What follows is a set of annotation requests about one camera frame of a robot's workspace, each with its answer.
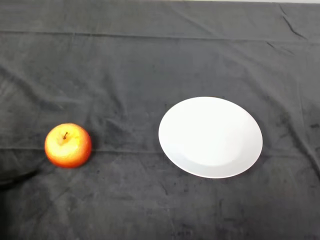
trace dark gray cloth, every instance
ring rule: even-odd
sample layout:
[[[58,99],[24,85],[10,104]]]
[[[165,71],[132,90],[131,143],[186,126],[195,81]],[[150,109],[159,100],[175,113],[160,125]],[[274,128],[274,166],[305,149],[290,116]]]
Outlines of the dark gray cloth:
[[[1,240],[320,239],[320,5],[0,1],[0,170],[39,168],[0,192]],[[260,158],[206,179],[158,140],[192,97],[257,120]],[[94,151],[53,166],[47,133],[72,122]]]

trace apple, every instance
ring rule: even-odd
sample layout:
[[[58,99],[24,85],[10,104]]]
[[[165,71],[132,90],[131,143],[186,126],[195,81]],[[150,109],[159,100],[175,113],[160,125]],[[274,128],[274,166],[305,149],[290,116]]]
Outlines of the apple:
[[[63,123],[52,129],[45,138],[47,158],[62,168],[83,165],[92,150],[91,138],[86,130],[74,123]]]

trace table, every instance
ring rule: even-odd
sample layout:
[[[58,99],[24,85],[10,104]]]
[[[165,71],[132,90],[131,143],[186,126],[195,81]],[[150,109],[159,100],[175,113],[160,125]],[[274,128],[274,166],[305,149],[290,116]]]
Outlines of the table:
[[[4,240],[320,239],[320,5],[2,0],[0,170],[39,173],[0,192]],[[259,160],[226,179],[180,170],[158,140],[192,97],[246,109]],[[72,122],[90,161],[43,147]]]

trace plate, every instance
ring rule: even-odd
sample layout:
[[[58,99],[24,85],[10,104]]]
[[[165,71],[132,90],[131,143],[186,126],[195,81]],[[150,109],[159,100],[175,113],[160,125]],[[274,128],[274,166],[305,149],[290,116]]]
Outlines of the plate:
[[[217,97],[195,97],[174,105],[161,120],[159,141],[179,168],[212,179],[246,171],[263,146],[255,119],[242,107]]]

